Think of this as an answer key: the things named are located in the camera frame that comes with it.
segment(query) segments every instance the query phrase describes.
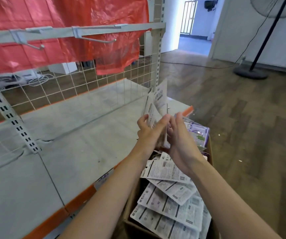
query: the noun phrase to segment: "qr code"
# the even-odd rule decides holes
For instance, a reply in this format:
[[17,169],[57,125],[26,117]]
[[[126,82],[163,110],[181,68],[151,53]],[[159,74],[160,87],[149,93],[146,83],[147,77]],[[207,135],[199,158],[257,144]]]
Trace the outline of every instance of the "qr code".
[[199,205],[199,200],[196,198],[192,198],[192,204],[198,206]]

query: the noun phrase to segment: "open cardboard box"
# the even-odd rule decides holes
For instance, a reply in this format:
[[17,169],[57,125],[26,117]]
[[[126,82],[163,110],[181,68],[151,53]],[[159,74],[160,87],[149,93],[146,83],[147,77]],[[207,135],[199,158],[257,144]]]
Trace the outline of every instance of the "open cardboard box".
[[[205,151],[209,153],[207,160],[213,166],[213,153],[212,153],[210,137],[208,139]],[[132,211],[136,207],[137,201],[147,185],[148,185],[148,180],[146,179],[137,180],[137,182],[135,183],[131,191],[131,194],[129,196],[129,199],[127,201],[127,204],[125,206],[125,210],[123,213],[123,221],[125,224],[125,230],[127,234],[133,238],[144,238],[144,239],[160,238],[156,234],[152,233],[151,231],[146,229],[144,226],[142,226],[141,224],[139,224],[138,222],[130,218],[130,213],[132,213]],[[219,232],[213,220],[211,221],[211,224],[209,226],[209,230],[208,230],[206,238],[207,239],[219,239]]]

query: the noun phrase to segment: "red plastic bag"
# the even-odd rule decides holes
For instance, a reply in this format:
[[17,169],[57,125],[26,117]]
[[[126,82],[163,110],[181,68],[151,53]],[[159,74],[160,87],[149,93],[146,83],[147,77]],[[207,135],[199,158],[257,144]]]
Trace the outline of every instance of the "red plastic bag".
[[[148,23],[147,0],[0,0],[0,30],[52,26],[97,26]],[[86,36],[117,41],[109,44],[62,38],[29,42],[45,46],[0,44],[0,73],[50,64],[95,59],[97,74],[122,72],[138,59],[138,38],[145,31]]]

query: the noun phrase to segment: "dark object on wall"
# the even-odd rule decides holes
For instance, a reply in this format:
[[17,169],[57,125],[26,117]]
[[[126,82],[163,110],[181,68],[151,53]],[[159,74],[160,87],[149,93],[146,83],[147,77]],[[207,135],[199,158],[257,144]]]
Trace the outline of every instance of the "dark object on wall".
[[281,7],[280,7],[280,9],[278,11],[278,14],[276,15],[276,18],[275,18],[273,24],[271,25],[271,27],[269,29],[269,32],[268,32],[264,42],[262,43],[262,45],[261,45],[261,47],[260,47],[260,49],[259,49],[259,51],[258,51],[258,53],[256,55],[256,58],[253,61],[252,65],[250,66],[249,70],[248,70],[248,68],[243,67],[243,66],[240,65],[240,66],[234,68],[234,70],[233,70],[233,72],[236,75],[241,76],[241,77],[245,77],[245,78],[249,78],[249,79],[252,79],[252,80],[264,80],[264,79],[266,79],[268,77],[267,74],[265,74],[265,73],[263,73],[261,71],[253,70],[253,69],[254,69],[254,67],[255,67],[255,65],[256,65],[256,63],[257,63],[257,61],[258,61],[258,59],[259,59],[259,57],[260,57],[260,55],[262,53],[262,51],[264,50],[264,48],[265,48],[265,46],[266,46],[266,44],[267,44],[267,42],[268,42],[268,40],[269,40],[269,38],[271,36],[271,34],[272,34],[276,24],[277,24],[277,22],[278,22],[278,20],[279,20],[279,18],[281,16],[281,13],[283,12],[285,6],[286,6],[286,0],[284,0],[284,2],[282,3],[282,5],[281,5]]
[[214,11],[217,2],[218,0],[205,1],[204,8],[207,9],[208,12]]

